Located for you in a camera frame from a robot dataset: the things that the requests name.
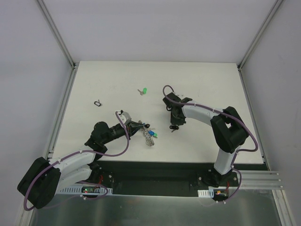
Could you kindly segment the black tag silver key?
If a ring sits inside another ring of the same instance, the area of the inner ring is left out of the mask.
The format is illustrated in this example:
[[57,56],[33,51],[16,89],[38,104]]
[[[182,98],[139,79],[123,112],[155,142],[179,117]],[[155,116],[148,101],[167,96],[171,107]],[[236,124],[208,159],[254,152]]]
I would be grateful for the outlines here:
[[171,129],[171,132],[179,130],[179,126],[177,126],[177,125],[170,125],[169,128]]

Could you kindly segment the metal disc with key rings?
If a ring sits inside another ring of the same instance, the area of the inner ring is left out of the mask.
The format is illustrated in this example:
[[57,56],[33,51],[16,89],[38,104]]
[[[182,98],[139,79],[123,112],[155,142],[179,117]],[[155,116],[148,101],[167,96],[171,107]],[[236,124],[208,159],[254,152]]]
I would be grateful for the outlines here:
[[146,123],[143,123],[143,127],[140,129],[140,131],[145,138],[145,143],[149,147],[154,146],[155,144],[154,144],[152,136],[149,134],[149,129],[145,128],[144,124],[146,124]]

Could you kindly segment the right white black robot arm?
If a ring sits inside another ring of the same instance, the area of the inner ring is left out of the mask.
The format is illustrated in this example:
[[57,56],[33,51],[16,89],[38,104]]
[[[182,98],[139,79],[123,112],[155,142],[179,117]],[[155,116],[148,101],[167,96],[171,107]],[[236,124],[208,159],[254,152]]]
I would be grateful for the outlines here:
[[180,99],[172,92],[163,98],[163,102],[171,114],[170,122],[173,126],[184,125],[186,119],[189,118],[205,123],[212,128],[219,147],[214,163],[212,182],[217,186],[224,185],[229,179],[228,172],[231,171],[234,152],[249,137],[236,109],[229,106],[226,109],[215,110],[188,97]]

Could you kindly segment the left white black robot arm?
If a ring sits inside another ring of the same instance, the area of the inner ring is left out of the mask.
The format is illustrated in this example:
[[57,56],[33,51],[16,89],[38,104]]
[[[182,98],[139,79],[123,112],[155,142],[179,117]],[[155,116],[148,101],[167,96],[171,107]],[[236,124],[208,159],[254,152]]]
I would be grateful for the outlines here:
[[142,122],[130,121],[126,125],[118,123],[109,127],[101,121],[95,124],[84,150],[51,160],[37,158],[17,186],[24,196],[23,208],[26,211],[41,209],[58,191],[74,183],[85,180],[95,183],[100,174],[96,161],[102,156],[109,156],[105,145],[120,137],[130,140],[143,127]]

